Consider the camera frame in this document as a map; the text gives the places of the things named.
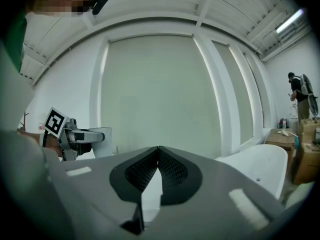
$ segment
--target cardboard box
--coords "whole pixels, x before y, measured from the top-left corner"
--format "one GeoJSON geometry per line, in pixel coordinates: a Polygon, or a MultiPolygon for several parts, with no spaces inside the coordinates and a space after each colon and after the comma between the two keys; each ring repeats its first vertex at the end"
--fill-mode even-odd
{"type": "Polygon", "coordinates": [[[312,143],[314,141],[315,130],[320,127],[320,119],[303,119],[300,122],[297,135],[300,143],[312,143]]]}
{"type": "Polygon", "coordinates": [[[302,143],[296,155],[297,167],[293,172],[293,184],[315,181],[320,171],[320,147],[313,143],[302,143]]]}
{"type": "Polygon", "coordinates": [[[276,145],[283,148],[288,154],[288,160],[286,164],[286,173],[289,172],[292,157],[295,152],[295,137],[290,134],[292,129],[285,129],[286,132],[290,132],[289,136],[285,136],[282,133],[278,133],[283,129],[272,129],[269,136],[266,138],[265,144],[276,145]]]}

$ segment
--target white label strip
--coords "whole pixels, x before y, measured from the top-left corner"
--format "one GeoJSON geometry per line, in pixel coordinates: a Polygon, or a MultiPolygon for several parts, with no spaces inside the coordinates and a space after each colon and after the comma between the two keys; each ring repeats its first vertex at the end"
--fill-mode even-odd
{"type": "Polygon", "coordinates": [[[254,226],[256,230],[263,229],[269,224],[268,219],[262,212],[251,202],[242,189],[234,189],[229,192],[229,197],[232,199],[236,207],[242,215],[254,226]]]}
{"type": "Polygon", "coordinates": [[[91,172],[91,168],[89,166],[86,166],[86,167],[82,167],[75,170],[67,170],[65,173],[68,177],[73,177],[81,174],[86,174],[89,172],[91,172]]]}

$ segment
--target black mesh panel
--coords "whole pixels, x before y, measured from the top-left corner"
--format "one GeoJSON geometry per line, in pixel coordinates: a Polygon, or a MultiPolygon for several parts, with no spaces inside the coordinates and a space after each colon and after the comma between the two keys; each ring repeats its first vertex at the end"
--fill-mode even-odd
{"type": "Polygon", "coordinates": [[[171,189],[183,182],[187,176],[187,168],[176,159],[158,149],[158,168],[162,177],[162,190],[171,189]]]}
{"type": "Polygon", "coordinates": [[[158,154],[155,151],[128,167],[124,172],[125,178],[138,190],[143,192],[157,170],[157,163],[158,154]]]}

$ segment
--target ceiling beam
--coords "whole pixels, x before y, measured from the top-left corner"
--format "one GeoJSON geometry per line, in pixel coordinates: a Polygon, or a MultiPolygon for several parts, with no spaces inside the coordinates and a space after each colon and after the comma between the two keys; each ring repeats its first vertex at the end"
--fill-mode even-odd
{"type": "Polygon", "coordinates": [[[36,49],[34,49],[33,47],[31,47],[29,44],[24,42],[24,54],[28,57],[30,57],[31,59],[33,59],[34,61],[36,61],[37,63],[45,66],[47,63],[47,59],[45,57],[43,57],[36,49]]]}
{"type": "Polygon", "coordinates": [[[209,10],[210,3],[212,0],[200,0],[200,3],[198,5],[198,8],[196,9],[195,15],[199,17],[196,26],[200,27],[201,24],[203,23],[205,16],[209,10]]]}
{"type": "Polygon", "coordinates": [[[86,31],[76,35],[71,40],[63,43],[62,46],[57,47],[58,49],[56,50],[54,55],[52,55],[47,60],[46,65],[43,66],[41,68],[41,70],[39,71],[39,73],[35,76],[32,85],[34,86],[34,85],[37,84],[39,79],[42,77],[44,72],[47,70],[48,65],[51,65],[60,54],[62,54],[65,50],[67,50],[73,44],[79,42],[81,39],[84,39],[85,37],[87,37],[89,35],[92,35],[94,32],[100,31],[100,30],[102,30],[104,28],[107,28],[109,26],[112,26],[112,25],[115,25],[115,24],[118,24],[118,23],[128,22],[128,21],[137,20],[137,19],[155,18],[155,17],[172,18],[172,19],[185,19],[185,20],[190,20],[190,21],[193,21],[193,22],[196,22],[198,20],[198,17],[193,15],[193,14],[187,14],[187,13],[181,13],[181,12],[173,12],[173,11],[143,11],[143,12],[136,12],[136,13],[132,13],[132,14],[126,14],[126,15],[123,15],[123,16],[119,16],[119,17],[116,17],[116,18],[112,18],[112,19],[103,21],[101,23],[98,23],[98,24],[94,25],[91,28],[88,28],[86,31]]]}
{"type": "Polygon", "coordinates": [[[226,33],[229,33],[230,35],[234,36],[235,38],[241,40],[242,42],[244,42],[246,45],[248,45],[249,47],[251,47],[253,50],[257,50],[258,47],[256,47],[253,43],[249,42],[243,35],[237,33],[236,31],[228,28],[227,26],[224,26],[223,24],[220,24],[220,23],[217,23],[213,20],[209,20],[207,18],[205,18],[203,20],[203,23],[209,25],[209,26],[212,26],[216,29],[219,29],[219,30],[222,30],[226,33]]]}
{"type": "Polygon", "coordinates": [[[263,62],[266,62],[272,59],[274,56],[278,55],[281,51],[285,50],[288,46],[292,45],[294,42],[298,41],[301,38],[307,37],[312,32],[310,25],[307,25],[301,31],[295,33],[290,39],[285,41],[283,44],[278,43],[274,47],[265,53],[265,56],[261,59],[263,62]]]}
{"type": "Polygon", "coordinates": [[[259,35],[261,35],[266,29],[268,29],[271,24],[277,21],[280,17],[285,15],[283,12],[283,6],[281,3],[278,3],[259,23],[255,26],[254,29],[246,35],[246,38],[253,42],[259,35]]]}

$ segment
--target green sleeve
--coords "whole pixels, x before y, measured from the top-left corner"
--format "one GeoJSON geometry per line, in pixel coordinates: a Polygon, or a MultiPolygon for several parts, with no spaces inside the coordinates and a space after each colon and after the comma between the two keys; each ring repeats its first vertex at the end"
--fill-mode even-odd
{"type": "Polygon", "coordinates": [[[13,19],[6,36],[2,39],[5,49],[14,67],[20,73],[22,64],[22,49],[27,29],[26,13],[22,10],[13,19]]]}

